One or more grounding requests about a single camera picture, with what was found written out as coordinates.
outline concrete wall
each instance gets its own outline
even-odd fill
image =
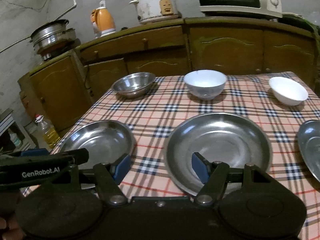
[[[20,5],[40,8],[46,0],[8,0]],[[76,0],[77,8],[63,18],[70,21],[69,28],[75,28],[77,37],[82,43],[94,39],[90,22],[90,13],[99,6],[100,0]],[[133,27],[139,24],[131,0],[106,0],[108,10],[113,15],[117,30],[122,27]],[[317,21],[320,25],[320,0],[282,0],[284,12],[295,12],[306,18]],[[63,11],[73,5],[73,0],[51,0],[41,12],[25,9],[0,2],[0,50],[14,41],[30,35],[42,24],[52,21]],[[177,0],[183,17],[200,17],[199,0]],[[39,62],[32,45],[22,42],[0,54],[0,108],[4,111],[13,107],[24,123],[29,119],[19,99],[17,80]]]

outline checkered tablecloth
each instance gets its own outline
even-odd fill
[[[309,93],[303,105],[287,107],[276,100],[268,81],[273,76],[291,78]],[[149,93],[141,98],[118,98],[107,91],[66,134],[90,122],[111,119],[125,123],[137,144],[132,167],[120,185],[127,197],[181,196],[164,166],[164,141],[186,119],[202,113],[228,112],[248,117],[266,133],[273,148],[269,174],[299,196],[308,209],[300,233],[302,239],[320,238],[320,183],[302,160],[297,131],[306,120],[320,117],[320,99],[294,73],[228,76],[224,91],[212,101],[190,96],[183,76],[156,78]],[[62,139],[53,153],[58,152]]]

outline metal bolt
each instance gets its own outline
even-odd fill
[[[158,207],[163,207],[164,205],[165,205],[165,202],[162,200],[158,201],[158,203],[157,203]]]
[[[208,206],[212,203],[213,199],[209,195],[200,195],[197,197],[197,202],[200,205]]]
[[[126,202],[126,198],[122,195],[113,195],[109,201],[113,204],[113,205],[120,205],[120,204],[124,204]]]

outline human hand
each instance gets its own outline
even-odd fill
[[[7,220],[0,217],[0,229],[6,230],[2,234],[3,240],[22,240],[24,238],[15,214],[12,214]]]

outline white rice cooker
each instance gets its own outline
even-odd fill
[[[159,22],[178,18],[176,0],[132,0],[140,24]]]

